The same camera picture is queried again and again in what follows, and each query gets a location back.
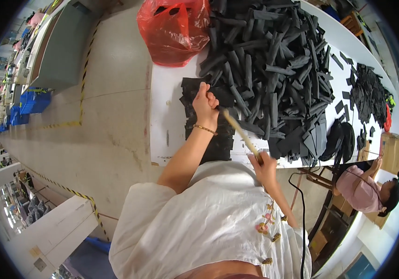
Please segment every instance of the hand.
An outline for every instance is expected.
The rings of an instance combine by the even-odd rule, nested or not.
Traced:
[[[257,180],[266,188],[274,187],[278,188],[278,183],[275,178],[275,173],[277,171],[277,160],[271,158],[268,153],[261,152],[260,156],[263,159],[263,165],[260,165],[253,154],[248,155],[249,161],[252,166],[254,166],[255,174]]]
[[[212,92],[207,92],[209,89],[209,84],[201,82],[192,105],[196,112],[197,125],[216,131],[219,111],[215,108],[219,105],[219,101]]]
[[[376,158],[373,163],[372,163],[372,169],[373,170],[379,170],[381,168],[381,165],[383,164],[383,158],[378,157]]]

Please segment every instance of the white table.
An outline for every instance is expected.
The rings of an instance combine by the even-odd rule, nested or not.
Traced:
[[[334,77],[330,83],[334,91],[333,94],[336,98],[325,110],[327,131],[330,130],[334,120],[344,113],[343,109],[339,114],[335,111],[335,106],[342,100],[344,105],[347,104],[349,107],[349,122],[353,126],[356,138],[359,135],[360,129],[363,128],[363,125],[358,119],[356,106],[354,111],[352,111],[350,110],[350,101],[342,99],[342,91],[349,92],[352,88],[351,86],[348,86],[346,82],[346,78],[350,77],[351,67],[346,64],[342,58],[340,58],[339,48],[344,48],[344,55],[347,58],[353,59],[355,62],[355,68],[357,62],[374,67],[374,72],[383,77],[381,81],[382,84],[394,94],[395,90],[392,86],[392,82],[367,48],[349,30],[343,27],[343,25],[331,18],[322,10],[308,4],[307,2],[302,3],[302,8],[310,14],[319,17],[319,25],[326,31],[324,38],[331,46],[331,53],[336,54],[339,61],[344,65],[344,70],[341,70],[337,63],[330,58],[330,71],[331,75]],[[184,144],[184,125],[186,123],[186,117],[184,106],[179,101],[179,98],[182,96],[181,81],[183,77],[197,78],[200,70],[199,63],[203,61],[206,56],[207,50],[203,50],[203,52],[193,57],[191,61],[182,68],[153,65],[150,119],[150,155],[152,163],[165,166],[175,152]],[[369,137],[371,126],[375,128],[375,133],[372,138]],[[369,149],[370,154],[368,155],[368,159],[372,160],[378,157],[377,154],[379,153],[381,144],[381,129],[379,125],[375,123],[373,115],[371,116],[369,123],[366,123],[366,130],[366,139],[372,140]],[[256,148],[268,149],[267,141],[259,139],[252,132],[246,132]],[[250,166],[250,162],[247,159],[249,149],[243,144],[243,141],[238,134],[235,134],[233,138],[233,150],[230,151],[231,159]],[[355,140],[355,149],[350,162],[356,161],[357,153],[357,142]],[[281,158],[277,162],[279,163],[280,168],[303,167],[301,159],[289,163],[287,159]],[[320,165],[328,166],[333,165],[333,163],[334,161],[331,159],[326,162],[320,162]]]

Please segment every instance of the embroidered flower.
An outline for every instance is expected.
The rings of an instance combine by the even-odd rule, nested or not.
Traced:
[[[272,215],[271,215],[271,213],[266,213],[265,215],[262,215],[262,217],[268,219],[267,224],[268,224],[268,223],[274,224],[274,221],[272,220]]]
[[[259,233],[268,234],[268,225],[266,225],[265,223],[260,223],[260,224],[256,225],[255,229]]]

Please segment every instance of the pink shirt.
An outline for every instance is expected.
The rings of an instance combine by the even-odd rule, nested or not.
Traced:
[[[35,28],[43,19],[43,13],[35,13],[34,16],[30,19],[30,25],[32,28]]]
[[[354,191],[353,182],[363,173],[357,166],[349,167],[337,180],[336,188],[353,209],[364,213],[379,211],[383,207],[378,197],[380,188],[370,176],[368,183],[362,180]]]

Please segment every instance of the wooden stick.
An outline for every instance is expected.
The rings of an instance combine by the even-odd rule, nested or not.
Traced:
[[[249,148],[249,150],[254,154],[256,157],[258,163],[260,165],[263,164],[263,159],[260,156],[260,153],[258,150],[254,147],[252,144],[251,140],[249,137],[245,134],[243,129],[240,127],[240,124],[229,114],[229,111],[227,109],[222,109],[221,112],[223,113],[224,117],[226,120],[229,122],[229,124],[237,131],[237,133],[240,134],[241,138],[245,141],[246,146]]]

